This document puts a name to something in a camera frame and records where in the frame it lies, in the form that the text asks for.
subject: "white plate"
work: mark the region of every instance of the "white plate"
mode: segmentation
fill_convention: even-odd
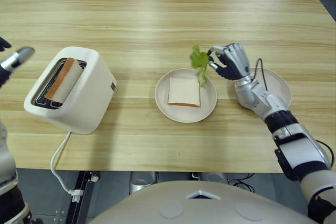
[[[252,68],[250,72],[251,76],[253,77],[255,68]],[[264,74],[268,92],[270,92],[271,94],[276,94],[277,96],[281,97],[283,101],[287,104],[287,106],[289,106],[292,100],[292,93],[290,91],[288,83],[280,75],[269,69],[264,68]],[[261,73],[261,69],[258,68],[256,79],[258,80],[260,85],[265,87],[262,75],[263,74]],[[227,82],[227,92],[229,93],[229,95],[234,96],[236,95],[235,84],[233,81]]]
[[[203,88],[200,88],[201,107],[168,105],[170,77],[195,78],[197,71],[194,69],[175,69],[166,73],[158,81],[155,88],[155,101],[161,112],[168,118],[181,123],[194,123],[205,119],[215,109],[217,91],[213,82],[206,76]]]

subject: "green lettuce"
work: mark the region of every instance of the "green lettuce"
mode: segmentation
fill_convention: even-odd
[[[209,63],[209,56],[206,52],[200,52],[199,46],[193,47],[193,52],[190,54],[191,64],[193,68],[199,68],[198,70],[198,81],[201,87],[204,86],[205,83],[205,70]]]

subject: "robotic arm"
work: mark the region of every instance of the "robotic arm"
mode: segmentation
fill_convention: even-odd
[[[0,51],[9,47],[10,44],[0,38]],[[23,47],[0,62],[0,87],[34,52],[33,48]],[[0,121],[0,223],[37,223],[31,216],[18,188],[15,161],[7,147],[7,131]]]
[[[214,62],[213,52],[225,68]],[[331,164],[321,146],[298,123],[280,97],[270,94],[256,79],[251,79],[249,62],[240,44],[214,45],[207,54],[211,68],[225,79],[235,81],[239,104],[254,111],[266,123],[278,147],[275,154],[284,174],[300,181],[309,202],[309,217],[319,223],[327,216],[334,220],[336,173],[330,170]]]

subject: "plate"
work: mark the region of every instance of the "plate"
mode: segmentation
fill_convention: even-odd
[[[206,76],[204,87],[200,88],[200,108],[168,105],[170,77],[197,79],[197,71],[194,69],[175,69],[166,73],[158,81],[155,88],[155,101],[165,116],[180,123],[194,123],[205,119],[211,114],[216,107],[217,91],[208,76]]]

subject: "toaster power cord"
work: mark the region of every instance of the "toaster power cord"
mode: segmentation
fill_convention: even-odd
[[[66,185],[64,184],[62,178],[55,171],[55,167],[54,167],[54,161],[55,161],[55,158],[56,158],[57,154],[59,153],[59,151],[61,149],[63,149],[63,147],[65,146],[65,144],[68,142],[70,136],[71,136],[71,131],[68,132],[68,134],[65,137],[65,139],[63,140],[63,142],[59,145],[59,147],[57,148],[57,150],[53,154],[53,156],[52,156],[52,158],[50,160],[50,170],[51,170],[51,173],[58,179],[58,181],[60,182],[60,184],[61,184],[62,188],[64,189],[64,191],[66,191],[68,194],[72,195],[72,202],[79,202],[80,201],[80,196],[83,195],[83,190],[79,190],[79,189],[71,190],[71,189],[68,189],[66,187]]]

